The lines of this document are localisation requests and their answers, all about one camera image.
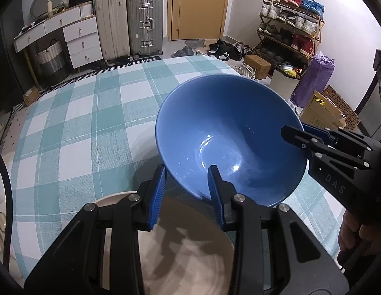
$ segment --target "blue bowl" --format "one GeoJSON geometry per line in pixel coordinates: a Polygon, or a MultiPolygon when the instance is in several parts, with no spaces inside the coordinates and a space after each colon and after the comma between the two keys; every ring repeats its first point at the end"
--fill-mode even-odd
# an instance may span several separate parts
{"type": "Polygon", "coordinates": [[[156,143],[173,178],[199,199],[211,200],[207,170],[261,205],[274,206],[298,186],[307,158],[281,138],[303,129],[288,103],[254,80],[204,75],[175,88],[156,120],[156,143]]]}

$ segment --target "blue shoe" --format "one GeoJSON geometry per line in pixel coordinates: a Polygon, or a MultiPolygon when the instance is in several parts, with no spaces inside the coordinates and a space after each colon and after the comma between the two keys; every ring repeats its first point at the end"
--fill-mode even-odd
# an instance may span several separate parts
{"type": "Polygon", "coordinates": [[[302,0],[302,4],[300,4],[300,8],[304,10],[308,10],[312,4],[316,2],[315,0],[302,0]]]}
{"type": "Polygon", "coordinates": [[[321,5],[320,3],[314,2],[308,9],[310,12],[315,13],[319,15],[320,19],[323,20],[323,15],[324,15],[324,6],[321,5]]]}

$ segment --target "plaid bedsheet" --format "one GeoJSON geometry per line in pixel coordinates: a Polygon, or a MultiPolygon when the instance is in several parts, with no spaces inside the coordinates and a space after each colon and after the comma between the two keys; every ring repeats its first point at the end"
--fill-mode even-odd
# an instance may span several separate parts
{"type": "MultiPolygon", "coordinates": [[[[152,177],[161,163],[155,121],[165,97],[190,78],[218,73],[237,74],[203,56],[135,64],[64,86],[33,104],[11,171],[12,241],[24,278],[85,203],[137,190],[152,177]]],[[[170,178],[166,194],[213,216],[170,178]]],[[[342,206],[307,173],[286,202],[333,255],[342,206]]]]}

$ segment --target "wooden door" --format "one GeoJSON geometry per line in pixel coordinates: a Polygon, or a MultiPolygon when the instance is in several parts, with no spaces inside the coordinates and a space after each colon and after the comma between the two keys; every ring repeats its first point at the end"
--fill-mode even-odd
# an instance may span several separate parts
{"type": "Polygon", "coordinates": [[[171,40],[219,39],[226,0],[172,0],[171,40]]]}

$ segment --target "red shoe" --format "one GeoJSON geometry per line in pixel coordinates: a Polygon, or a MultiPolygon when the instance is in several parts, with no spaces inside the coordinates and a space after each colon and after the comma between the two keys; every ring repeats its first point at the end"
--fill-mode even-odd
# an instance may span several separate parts
{"type": "Polygon", "coordinates": [[[280,0],[281,2],[291,4],[293,6],[300,7],[300,4],[302,4],[302,0],[280,0]]]}
{"type": "Polygon", "coordinates": [[[303,45],[300,49],[300,52],[307,57],[310,57],[313,53],[313,41],[310,38],[306,38],[304,36],[301,37],[303,40],[303,45]]]}
{"type": "Polygon", "coordinates": [[[303,44],[302,36],[299,34],[296,34],[292,41],[292,49],[300,50],[301,46],[303,44]]]}

